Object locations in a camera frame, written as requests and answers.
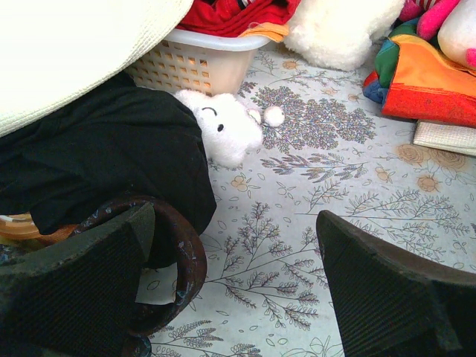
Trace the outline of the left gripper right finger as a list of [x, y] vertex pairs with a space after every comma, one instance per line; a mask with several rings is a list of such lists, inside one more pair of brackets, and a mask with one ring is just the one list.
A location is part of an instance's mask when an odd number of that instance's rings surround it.
[[474, 356], [475, 274], [318, 214], [319, 250], [346, 356]]

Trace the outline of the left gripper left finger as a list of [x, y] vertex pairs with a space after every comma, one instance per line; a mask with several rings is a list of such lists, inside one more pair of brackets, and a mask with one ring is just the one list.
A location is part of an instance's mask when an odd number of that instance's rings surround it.
[[152, 205], [1, 265], [2, 356], [121, 356]]

